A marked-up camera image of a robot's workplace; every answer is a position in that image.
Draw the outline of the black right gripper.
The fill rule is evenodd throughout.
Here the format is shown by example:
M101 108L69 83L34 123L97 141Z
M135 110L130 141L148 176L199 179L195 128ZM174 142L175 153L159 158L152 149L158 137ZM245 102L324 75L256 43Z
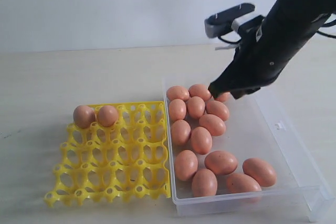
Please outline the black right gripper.
M239 54L239 62L229 75L220 75L208 86L217 99L229 92L235 100L253 94L278 78L297 53L293 43L293 21L285 17L268 17L256 33L261 38Z

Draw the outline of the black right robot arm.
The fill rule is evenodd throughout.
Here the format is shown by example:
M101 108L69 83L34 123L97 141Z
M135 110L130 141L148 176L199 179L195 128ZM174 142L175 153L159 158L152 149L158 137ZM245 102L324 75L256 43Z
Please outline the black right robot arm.
M229 92L235 99L275 82L291 58L320 28L334 26L335 0L276 0L266 16L255 6L242 3L205 19L208 38L223 39L236 32L240 39L228 41L235 49L232 62L210 83L214 98Z

